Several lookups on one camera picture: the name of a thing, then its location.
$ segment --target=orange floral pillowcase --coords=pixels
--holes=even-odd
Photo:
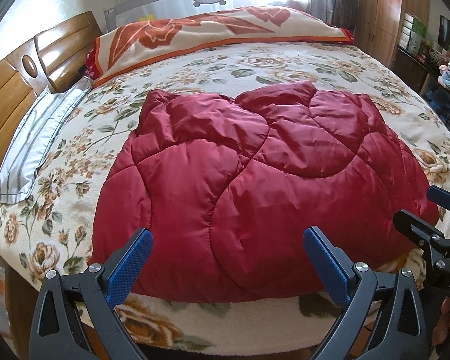
[[[207,47],[289,41],[353,44],[353,37],[299,10],[241,7],[121,26],[96,39],[87,71],[99,76],[97,87],[135,68]]]

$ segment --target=white wall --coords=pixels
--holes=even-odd
[[[103,11],[118,0],[16,0],[0,22],[0,59],[37,33],[91,10],[106,30]]]
[[[428,19],[428,33],[434,40],[438,39],[440,30],[440,15],[450,20],[450,11],[442,0],[430,0],[430,17]]]

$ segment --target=finger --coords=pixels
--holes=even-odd
[[[432,334],[432,346],[436,347],[439,344],[442,344],[448,336],[450,326],[450,314],[442,314],[440,316],[435,329],[433,329]]]
[[[442,314],[448,314],[450,312],[450,298],[445,298],[442,303]]]

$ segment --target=wooden bed frame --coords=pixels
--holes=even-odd
[[[0,61],[0,165],[25,113],[45,87],[64,92],[80,78],[95,38],[102,35],[92,12],[74,16],[37,34]],[[38,292],[5,262],[5,300],[17,355],[28,359],[30,327]],[[87,329],[101,359],[107,356]]]

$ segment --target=wooden wardrobe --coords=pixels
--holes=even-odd
[[[358,0],[355,45],[390,68],[406,11],[428,25],[430,0]]]

